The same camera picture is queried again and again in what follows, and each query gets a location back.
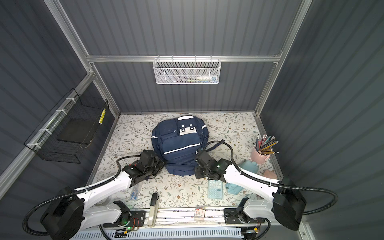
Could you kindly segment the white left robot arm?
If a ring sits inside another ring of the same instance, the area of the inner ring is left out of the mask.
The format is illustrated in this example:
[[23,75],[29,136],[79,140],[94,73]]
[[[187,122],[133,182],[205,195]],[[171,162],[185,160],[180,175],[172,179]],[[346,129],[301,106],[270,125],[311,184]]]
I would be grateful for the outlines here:
[[69,240],[79,231],[103,224],[130,227],[135,219],[122,201],[98,207],[96,204],[111,195],[129,189],[155,177],[165,166],[164,160],[151,150],[144,150],[139,160],[95,184],[78,188],[70,196],[70,188],[61,191],[63,197],[52,201],[41,217],[41,224],[53,240]]

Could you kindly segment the navy blue student backpack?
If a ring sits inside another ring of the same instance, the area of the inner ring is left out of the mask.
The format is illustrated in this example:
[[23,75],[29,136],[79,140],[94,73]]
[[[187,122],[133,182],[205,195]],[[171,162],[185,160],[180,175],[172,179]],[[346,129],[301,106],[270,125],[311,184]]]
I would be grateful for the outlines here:
[[[209,142],[209,130],[204,121],[187,115],[164,120],[152,131],[154,151],[165,161],[171,175],[195,176],[195,157]],[[209,161],[207,169],[210,179],[219,180],[224,170],[232,163],[220,159],[216,164]]]

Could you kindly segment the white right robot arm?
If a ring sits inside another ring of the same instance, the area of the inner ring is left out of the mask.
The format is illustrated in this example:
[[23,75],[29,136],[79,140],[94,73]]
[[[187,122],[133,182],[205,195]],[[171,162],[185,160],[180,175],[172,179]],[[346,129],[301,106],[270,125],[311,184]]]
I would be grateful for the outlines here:
[[264,199],[263,202],[245,198],[237,208],[238,218],[243,223],[257,218],[275,219],[287,229],[299,229],[306,200],[299,190],[286,189],[276,179],[269,179],[235,165],[225,159],[215,160],[206,151],[201,150],[195,157],[196,177],[221,181],[240,186]]

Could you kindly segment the light blue calculator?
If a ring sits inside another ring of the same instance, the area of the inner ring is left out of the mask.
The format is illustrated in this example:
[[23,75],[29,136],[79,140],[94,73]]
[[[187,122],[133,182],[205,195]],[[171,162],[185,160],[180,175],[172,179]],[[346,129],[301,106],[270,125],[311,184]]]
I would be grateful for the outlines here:
[[208,198],[222,200],[224,197],[223,182],[209,180],[208,181]]

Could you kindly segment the teal pencil case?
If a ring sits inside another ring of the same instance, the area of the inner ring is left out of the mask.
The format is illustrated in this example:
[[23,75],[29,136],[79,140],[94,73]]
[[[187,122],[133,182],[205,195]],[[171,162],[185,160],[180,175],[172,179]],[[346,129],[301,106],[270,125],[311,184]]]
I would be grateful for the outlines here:
[[259,165],[256,162],[253,162],[250,160],[244,160],[240,164],[240,168],[254,174],[256,174],[259,171]]

